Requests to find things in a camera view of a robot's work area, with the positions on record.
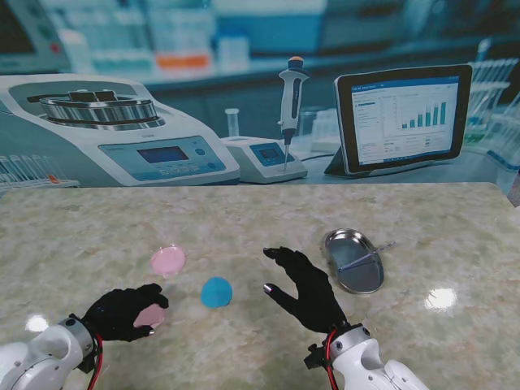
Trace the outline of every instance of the orange label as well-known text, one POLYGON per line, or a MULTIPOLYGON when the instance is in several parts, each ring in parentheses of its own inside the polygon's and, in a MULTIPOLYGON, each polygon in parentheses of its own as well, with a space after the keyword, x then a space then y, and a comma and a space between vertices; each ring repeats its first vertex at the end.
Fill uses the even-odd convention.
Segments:
POLYGON ((59 180, 56 179, 56 176, 54 176, 54 175, 47 175, 47 177, 49 178, 51 183, 59 184, 59 180))
POLYGON ((166 69, 187 69, 191 67, 209 67, 210 56, 208 54, 198 55, 158 55, 157 64, 166 69))

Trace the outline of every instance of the tablet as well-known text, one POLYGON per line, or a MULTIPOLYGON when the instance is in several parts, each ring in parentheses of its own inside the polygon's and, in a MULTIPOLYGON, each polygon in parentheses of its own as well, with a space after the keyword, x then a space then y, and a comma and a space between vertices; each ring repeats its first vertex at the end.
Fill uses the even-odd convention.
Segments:
POLYGON ((470 65, 340 76, 334 85, 346 173, 407 167, 460 154, 470 65))

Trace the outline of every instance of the laboratory backdrop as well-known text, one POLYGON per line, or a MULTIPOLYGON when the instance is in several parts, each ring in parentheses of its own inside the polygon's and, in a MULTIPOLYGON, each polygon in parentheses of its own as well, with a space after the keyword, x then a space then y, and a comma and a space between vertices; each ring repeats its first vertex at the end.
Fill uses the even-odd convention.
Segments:
POLYGON ((508 194, 520 169, 520 0, 0 0, 0 33, 0 196, 456 181, 508 194), (352 88, 342 104, 335 83, 383 72, 382 93, 396 86, 384 71, 439 66, 455 73, 404 77, 417 98, 357 104, 352 88))

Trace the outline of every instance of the pink petri dish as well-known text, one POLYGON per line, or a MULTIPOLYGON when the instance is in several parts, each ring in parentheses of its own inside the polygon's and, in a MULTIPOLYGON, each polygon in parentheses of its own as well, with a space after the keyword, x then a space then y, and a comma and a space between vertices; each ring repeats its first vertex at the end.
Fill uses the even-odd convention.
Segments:
POLYGON ((156 274, 171 275, 182 270, 186 256, 181 248, 173 245, 160 249, 152 256, 150 262, 156 274))
POLYGON ((133 323, 134 327, 149 326, 155 329, 164 321, 164 309, 153 304, 142 310, 133 323))

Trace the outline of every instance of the black glove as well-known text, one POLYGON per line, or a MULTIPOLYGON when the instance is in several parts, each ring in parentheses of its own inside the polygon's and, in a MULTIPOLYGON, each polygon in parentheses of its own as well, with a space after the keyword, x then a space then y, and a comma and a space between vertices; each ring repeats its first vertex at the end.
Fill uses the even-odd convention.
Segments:
POLYGON ((134 341, 147 337, 152 327, 134 327, 139 313, 154 303, 167 309, 168 300, 161 295, 158 284, 147 284, 138 289, 113 290, 94 303, 81 319, 85 326, 103 340, 134 341))
POLYGON ((265 284, 264 291, 295 316, 301 325, 320 333, 330 333, 333 328, 349 326, 343 310, 334 298, 327 274, 313 266, 303 253, 284 247, 264 249, 263 253, 285 269, 285 273, 296 284, 298 299, 274 284, 265 284))

